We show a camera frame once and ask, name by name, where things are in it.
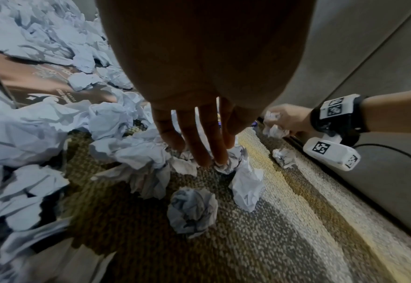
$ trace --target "brown carpet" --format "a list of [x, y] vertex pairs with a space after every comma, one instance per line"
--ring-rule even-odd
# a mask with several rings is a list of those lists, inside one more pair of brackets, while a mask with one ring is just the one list
[[[63, 201], [70, 236], [97, 253], [117, 251], [103, 282], [411, 282], [411, 239], [297, 152], [298, 168], [282, 169], [272, 149], [288, 147], [253, 129], [239, 135], [266, 190], [253, 213], [236, 206], [233, 175], [172, 173], [163, 200], [143, 200], [129, 187], [90, 177], [113, 165], [88, 153], [72, 134]], [[171, 194], [206, 187], [219, 203], [216, 227], [187, 240], [170, 227]]]

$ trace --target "wire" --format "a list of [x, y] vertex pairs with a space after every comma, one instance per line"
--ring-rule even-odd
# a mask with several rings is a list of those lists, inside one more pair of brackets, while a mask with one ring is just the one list
[[361, 147], [361, 146], [378, 146], [378, 147], [384, 147], [384, 148], [388, 148], [388, 149], [391, 149], [391, 150], [393, 150], [393, 151], [399, 152], [399, 153], [401, 153], [401, 154], [404, 154], [405, 156], [411, 158], [411, 154], [409, 154], [409, 153], [407, 153], [407, 152], [404, 152], [404, 151], [402, 151], [401, 149], [397, 149], [397, 148], [395, 148], [395, 147], [391, 147], [391, 146], [388, 146], [388, 145], [380, 145], [380, 144], [360, 144], [360, 145], [355, 145], [355, 146], [353, 146], [353, 148], [357, 148], [357, 147]]

